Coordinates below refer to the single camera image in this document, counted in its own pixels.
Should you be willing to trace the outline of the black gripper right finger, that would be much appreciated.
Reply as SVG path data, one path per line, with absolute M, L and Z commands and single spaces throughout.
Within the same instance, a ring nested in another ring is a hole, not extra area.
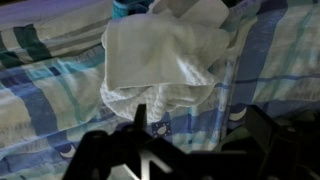
M 279 125 L 256 105 L 247 107 L 245 127 L 262 150 L 269 149 L 273 135 L 279 129 Z

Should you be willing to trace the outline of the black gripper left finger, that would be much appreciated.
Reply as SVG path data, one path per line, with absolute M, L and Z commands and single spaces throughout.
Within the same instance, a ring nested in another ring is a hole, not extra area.
M 144 131 L 147 126 L 147 105 L 139 104 L 134 117 L 133 128 L 136 131 Z

